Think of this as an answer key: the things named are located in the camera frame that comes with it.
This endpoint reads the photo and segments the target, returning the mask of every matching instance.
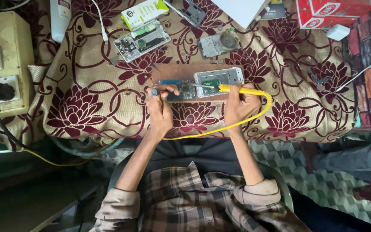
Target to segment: plaid shirt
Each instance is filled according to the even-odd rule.
[[[150,173],[145,189],[145,210],[139,219],[140,194],[112,189],[90,232],[310,231],[280,203],[274,180],[246,186],[242,176],[210,172],[203,182],[192,162],[186,168]]]

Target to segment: shirt sleeve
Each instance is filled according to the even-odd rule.
[[[280,202],[280,190],[275,180],[236,187],[234,196],[253,212],[251,215],[256,220],[272,224],[275,231],[311,232],[306,224]]]
[[[135,218],[140,211],[140,193],[111,189],[95,214],[90,232],[137,231]]]

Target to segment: brown board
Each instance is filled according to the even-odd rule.
[[[233,67],[241,68],[242,73],[244,73],[242,65],[230,64],[155,64],[155,66],[157,69],[152,67],[151,70],[153,85],[161,80],[193,81],[194,73],[230,69]],[[184,100],[181,102],[223,102],[226,99],[228,99],[228,93],[206,98],[199,98],[196,94],[194,100]]]

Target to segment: man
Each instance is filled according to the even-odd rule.
[[[240,87],[231,87],[225,103],[226,126],[248,118],[261,106],[258,96],[243,95],[240,100]],[[174,85],[155,88],[180,94]],[[147,92],[150,127],[105,197],[92,232],[310,231],[280,203],[276,181],[264,179],[241,127],[228,129],[230,140],[209,140],[191,158],[194,162],[188,162],[189,157],[173,154],[175,144],[159,145],[173,127],[168,93],[153,97],[151,88]],[[142,179],[140,206],[137,189]]]

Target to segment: tablecloth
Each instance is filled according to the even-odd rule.
[[[285,18],[260,20],[248,29],[242,29],[210,0],[194,0],[207,14],[200,27],[192,27],[170,10],[160,22],[171,42],[131,63],[120,60],[116,66],[110,61],[117,55],[111,42],[129,32],[120,13],[142,0],[97,2],[108,44],[102,40],[99,13],[91,0],[72,2],[72,20],[60,45],[51,38],[48,0],[32,0],[16,10],[31,25],[36,65],[29,70],[36,94],[27,114],[5,118],[4,123],[25,144],[44,134],[70,139],[142,137],[149,126],[145,89],[151,86],[151,64],[210,63],[202,58],[196,40],[231,27],[239,34],[243,49],[214,59],[242,64],[245,81],[274,99],[263,116],[243,125],[247,139],[331,142],[353,126],[353,87],[335,93],[351,78],[350,67],[342,60],[341,43],[328,39],[323,31],[300,30],[291,0],[284,1]],[[171,2],[178,9],[188,7],[181,0]],[[328,81],[323,85],[316,83],[325,77]],[[172,108],[174,127],[167,137],[224,127],[224,104],[176,103]],[[222,131],[207,137],[226,138],[228,134]],[[0,139],[17,149],[1,129]]]

